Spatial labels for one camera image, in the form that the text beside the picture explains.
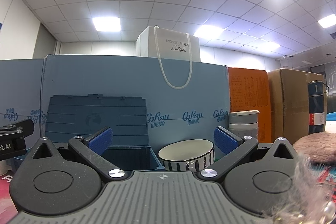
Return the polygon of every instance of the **ceiling light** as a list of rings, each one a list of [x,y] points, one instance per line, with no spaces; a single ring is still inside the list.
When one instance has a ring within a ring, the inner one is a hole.
[[[274,42],[265,42],[258,47],[259,49],[265,50],[265,52],[271,52],[275,50],[276,48],[280,47],[279,44],[276,44]]]
[[[205,39],[215,39],[218,38],[224,29],[211,26],[211,25],[202,25],[198,28],[198,30],[194,33],[195,37],[205,38]]]
[[[95,17],[93,24],[98,32],[120,32],[119,17]]]
[[[324,17],[322,19],[320,19],[318,21],[318,23],[320,23],[320,25],[325,29],[325,28],[328,28],[330,26],[333,26],[333,25],[336,25],[336,15],[335,14],[332,14],[332,15],[329,15],[327,17]]]

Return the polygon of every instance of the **crate lid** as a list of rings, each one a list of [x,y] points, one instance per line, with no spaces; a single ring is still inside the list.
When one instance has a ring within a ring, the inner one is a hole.
[[[53,142],[84,138],[111,127],[112,145],[148,146],[146,100],[142,97],[54,95],[50,98],[45,136]]]

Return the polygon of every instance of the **blue storage crate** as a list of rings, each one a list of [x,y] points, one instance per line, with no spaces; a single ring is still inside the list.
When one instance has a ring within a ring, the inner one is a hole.
[[[113,132],[102,157],[125,171],[165,170],[149,146],[146,100],[142,97],[54,95],[50,98],[45,136],[53,142],[84,138],[103,127]]]

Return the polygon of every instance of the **white rope handle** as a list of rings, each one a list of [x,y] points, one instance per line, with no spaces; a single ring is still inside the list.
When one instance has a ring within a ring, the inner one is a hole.
[[[190,78],[191,78],[191,73],[193,72],[193,57],[192,57],[192,53],[191,53],[191,42],[190,42],[189,33],[187,33],[187,40],[188,40],[188,45],[189,45],[189,61],[190,61],[189,76],[188,76],[187,82],[185,82],[185,84],[183,86],[174,86],[171,83],[169,83],[169,81],[168,81],[168,79],[167,79],[167,77],[165,75],[165,72],[163,70],[163,66],[162,66],[162,62],[161,62],[161,57],[160,57],[159,43],[158,43],[158,34],[157,34],[157,31],[156,31],[157,28],[158,28],[158,26],[154,27],[154,39],[155,39],[157,58],[159,60],[159,64],[160,64],[160,68],[161,68],[161,72],[162,72],[163,78],[165,79],[166,83],[171,88],[177,89],[177,90],[181,90],[181,89],[185,88],[189,84],[189,81],[190,81]]]

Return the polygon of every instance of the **pink knitted fabric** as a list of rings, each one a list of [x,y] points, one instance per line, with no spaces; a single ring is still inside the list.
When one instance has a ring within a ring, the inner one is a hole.
[[[310,157],[311,161],[336,162],[336,134],[321,132],[304,136],[293,147],[296,152]]]

